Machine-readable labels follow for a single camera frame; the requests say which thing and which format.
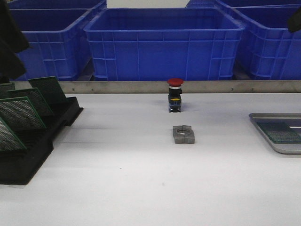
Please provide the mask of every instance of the metal tray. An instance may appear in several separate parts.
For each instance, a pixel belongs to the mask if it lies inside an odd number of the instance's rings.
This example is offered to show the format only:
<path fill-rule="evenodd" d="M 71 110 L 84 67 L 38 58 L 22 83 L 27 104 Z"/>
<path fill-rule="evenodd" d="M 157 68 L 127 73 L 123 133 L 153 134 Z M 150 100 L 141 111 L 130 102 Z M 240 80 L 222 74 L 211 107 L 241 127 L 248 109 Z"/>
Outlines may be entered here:
<path fill-rule="evenodd" d="M 272 148 L 281 154 L 301 154 L 301 142 L 275 143 L 258 123 L 285 123 L 298 135 L 301 135 L 301 113 L 252 113 L 251 122 L 260 131 Z"/>

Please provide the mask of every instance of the white wall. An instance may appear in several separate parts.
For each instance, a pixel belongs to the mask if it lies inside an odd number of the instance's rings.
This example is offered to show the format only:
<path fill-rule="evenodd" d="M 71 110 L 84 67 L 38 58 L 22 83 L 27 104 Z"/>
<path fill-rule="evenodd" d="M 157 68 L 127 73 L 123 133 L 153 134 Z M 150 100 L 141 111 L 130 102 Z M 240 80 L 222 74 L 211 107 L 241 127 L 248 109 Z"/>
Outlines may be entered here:
<path fill-rule="evenodd" d="M 108 8 L 181 8 L 189 0 L 107 0 Z"/>

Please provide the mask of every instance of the stainless steel strip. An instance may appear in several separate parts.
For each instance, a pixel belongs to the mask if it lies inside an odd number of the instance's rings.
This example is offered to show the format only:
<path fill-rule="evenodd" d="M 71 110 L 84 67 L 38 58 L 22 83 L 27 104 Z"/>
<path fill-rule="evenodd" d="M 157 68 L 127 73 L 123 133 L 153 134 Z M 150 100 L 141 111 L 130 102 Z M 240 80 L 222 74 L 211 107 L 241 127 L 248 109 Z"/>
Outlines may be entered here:
<path fill-rule="evenodd" d="M 30 88 L 26 81 L 16 89 Z M 165 81 L 62 81 L 65 93 L 168 93 Z M 299 93 L 301 81 L 186 81 L 183 93 Z"/>

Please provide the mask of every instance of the white table surface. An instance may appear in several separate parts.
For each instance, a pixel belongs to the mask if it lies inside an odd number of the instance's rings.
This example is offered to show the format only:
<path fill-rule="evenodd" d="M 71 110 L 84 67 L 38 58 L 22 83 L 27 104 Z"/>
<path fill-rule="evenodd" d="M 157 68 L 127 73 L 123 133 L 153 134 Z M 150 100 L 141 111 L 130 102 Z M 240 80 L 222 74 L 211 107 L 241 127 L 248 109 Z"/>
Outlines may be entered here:
<path fill-rule="evenodd" d="M 1 226 L 300 226 L 301 156 L 249 113 L 300 113 L 301 94 L 75 95 L 84 111 L 26 186 L 0 185 Z M 175 144 L 191 125 L 195 144 Z"/>

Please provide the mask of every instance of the blue storage bin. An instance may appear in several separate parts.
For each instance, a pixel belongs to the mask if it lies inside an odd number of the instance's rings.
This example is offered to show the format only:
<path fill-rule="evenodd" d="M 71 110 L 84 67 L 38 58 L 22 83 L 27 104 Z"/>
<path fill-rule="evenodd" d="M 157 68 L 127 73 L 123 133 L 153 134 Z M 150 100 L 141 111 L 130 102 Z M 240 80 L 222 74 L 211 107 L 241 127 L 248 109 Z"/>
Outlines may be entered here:
<path fill-rule="evenodd" d="M 186 8 L 212 8 L 214 0 L 190 0 Z"/>
<path fill-rule="evenodd" d="M 27 72 L 17 81 L 47 76 L 76 80 L 91 58 L 83 31 L 91 20 L 91 11 L 13 9 L 11 14 L 31 46 L 18 53 Z"/>
<path fill-rule="evenodd" d="M 301 79 L 301 31 L 290 33 L 288 18 L 298 7 L 236 8 L 246 27 L 237 61 L 255 80 Z"/>
<path fill-rule="evenodd" d="M 107 9 L 86 27 L 96 80 L 231 80 L 244 28 L 214 8 Z"/>
<path fill-rule="evenodd" d="M 294 7 L 301 6 L 301 0 L 214 0 L 215 5 L 226 13 L 233 7 Z"/>
<path fill-rule="evenodd" d="M 15 0 L 10 9 L 90 9 L 96 15 L 106 8 L 106 0 Z"/>

